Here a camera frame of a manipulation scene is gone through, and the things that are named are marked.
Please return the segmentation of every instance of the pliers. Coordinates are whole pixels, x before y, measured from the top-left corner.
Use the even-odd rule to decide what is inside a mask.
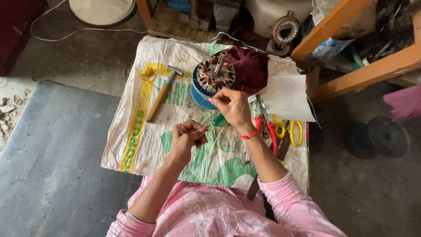
[[[270,134],[270,137],[272,138],[272,143],[274,144],[273,154],[275,155],[275,157],[277,157],[278,146],[276,146],[275,144],[278,144],[278,138],[276,137],[276,133],[275,133],[275,124],[268,120],[266,108],[264,104],[262,103],[259,94],[256,95],[256,100],[257,100],[257,103],[259,104],[259,110],[260,110],[260,114],[254,117],[254,120],[256,121],[257,132],[260,133],[262,123],[265,123],[263,138],[269,138],[269,134]]]

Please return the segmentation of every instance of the hammer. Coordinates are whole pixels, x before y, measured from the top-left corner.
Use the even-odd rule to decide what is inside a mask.
[[[146,117],[146,122],[152,123],[158,114],[159,109],[161,108],[162,103],[164,103],[165,98],[168,95],[168,92],[170,91],[171,86],[173,85],[174,78],[176,77],[176,74],[182,76],[183,71],[172,67],[170,65],[167,66],[167,70],[171,71],[170,76],[168,77],[167,82],[164,83],[162,86],[161,91],[159,92],[159,95],[157,99],[155,100],[154,104],[152,105],[151,110],[148,113],[148,116]]]

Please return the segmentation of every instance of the wooden hammer handle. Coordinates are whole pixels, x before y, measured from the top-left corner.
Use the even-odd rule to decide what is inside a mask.
[[[156,115],[158,114],[159,109],[161,108],[162,103],[164,103],[165,98],[168,95],[168,91],[170,91],[170,84],[164,83],[162,86],[161,91],[158,94],[157,99],[155,100],[154,104],[152,105],[151,110],[146,117],[146,122],[152,123],[155,120]]]

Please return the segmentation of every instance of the red thread bracelet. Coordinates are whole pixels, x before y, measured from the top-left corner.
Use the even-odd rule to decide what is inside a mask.
[[[252,133],[250,136],[241,136],[240,138],[247,140],[247,139],[250,139],[250,137],[256,135],[256,133],[257,133],[257,128],[256,128],[256,131],[254,131],[254,133]]]

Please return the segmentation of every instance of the copper wire coil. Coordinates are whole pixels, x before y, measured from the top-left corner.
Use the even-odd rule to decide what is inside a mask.
[[[209,61],[210,63],[217,63],[217,62],[218,62],[218,59],[219,59],[219,57],[216,57],[216,58],[209,58],[209,59],[208,59],[208,61]]]
[[[208,61],[206,61],[206,62],[205,62],[205,65],[203,66],[203,68],[202,68],[202,69],[200,69],[200,72],[204,73],[204,72],[205,72],[208,68],[209,68],[209,62],[208,62]]]
[[[227,76],[226,76],[226,78],[225,78],[225,83],[228,84],[228,85],[230,83],[231,76],[232,76],[232,73],[228,73]]]
[[[229,64],[229,62],[224,62],[224,66],[228,71],[231,71],[231,65]]]
[[[211,76],[209,76],[208,74],[202,73],[201,76],[206,78],[206,81],[208,82],[208,85],[212,82]]]
[[[214,83],[212,83],[212,88],[215,88],[217,86],[224,86],[225,87],[225,82],[223,82],[223,81],[215,81]]]

